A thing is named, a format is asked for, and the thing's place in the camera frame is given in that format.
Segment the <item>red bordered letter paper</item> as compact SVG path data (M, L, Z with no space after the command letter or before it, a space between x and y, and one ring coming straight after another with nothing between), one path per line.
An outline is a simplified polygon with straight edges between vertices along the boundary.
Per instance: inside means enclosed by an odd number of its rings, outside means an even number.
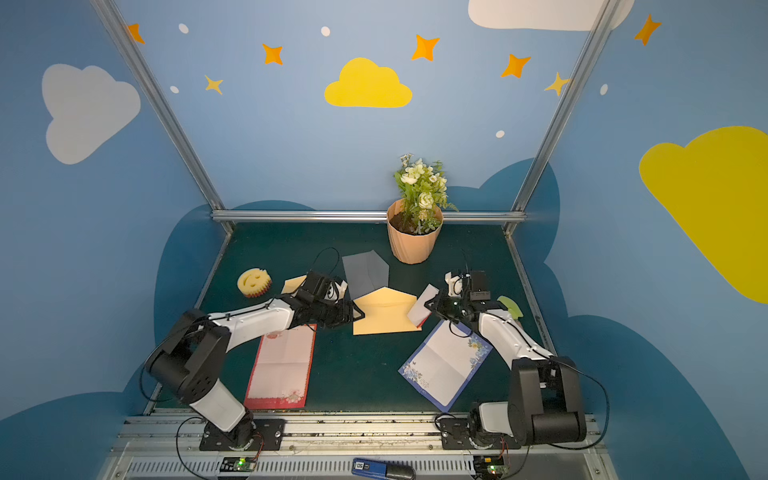
M431 311L426 307L426 303L438 294L439 289L428 284L408 311L407 318L415 327L420 328L431 315Z

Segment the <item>small yellow envelope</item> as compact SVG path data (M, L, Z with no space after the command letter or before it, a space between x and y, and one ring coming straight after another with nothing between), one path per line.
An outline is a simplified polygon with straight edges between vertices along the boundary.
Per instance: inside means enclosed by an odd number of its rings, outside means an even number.
M421 327L414 324L408 313L417 297L388 287L379 288L355 300L364 317L353 322L355 336L415 332Z

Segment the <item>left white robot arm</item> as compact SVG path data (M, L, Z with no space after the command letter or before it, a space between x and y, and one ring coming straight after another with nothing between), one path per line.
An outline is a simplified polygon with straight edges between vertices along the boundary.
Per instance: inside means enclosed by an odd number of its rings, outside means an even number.
M243 449L255 437L255 425L243 402L220 381L229 351L302 325L332 329L365 317L344 280L309 271L296 290L256 306L213 314L186 311L149 354L144 370L229 440L232 449Z

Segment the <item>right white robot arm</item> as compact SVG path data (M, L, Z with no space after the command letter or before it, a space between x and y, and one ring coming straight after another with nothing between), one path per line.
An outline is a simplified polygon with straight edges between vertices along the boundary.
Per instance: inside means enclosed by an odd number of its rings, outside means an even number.
M450 325L467 326L490 343L510 369L508 396L470 412L469 438L488 448L511 440L518 446L570 449L587 436L579 372L566 357L538 344L501 301L494 300L483 271L445 275L446 286L426 308Z

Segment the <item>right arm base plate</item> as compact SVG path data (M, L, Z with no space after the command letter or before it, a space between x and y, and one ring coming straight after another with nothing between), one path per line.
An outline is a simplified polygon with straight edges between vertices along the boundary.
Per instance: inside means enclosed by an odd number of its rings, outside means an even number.
M520 444L503 432L486 430L474 413L456 417L444 413L434 418L444 450L518 450Z

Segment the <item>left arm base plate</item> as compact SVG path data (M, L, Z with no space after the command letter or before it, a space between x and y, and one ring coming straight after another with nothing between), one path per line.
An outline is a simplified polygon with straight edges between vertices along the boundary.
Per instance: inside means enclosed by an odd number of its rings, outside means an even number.
M281 447L286 421L278 418L245 417L231 431L225 432L207 422L199 445L200 451L241 452L277 451Z

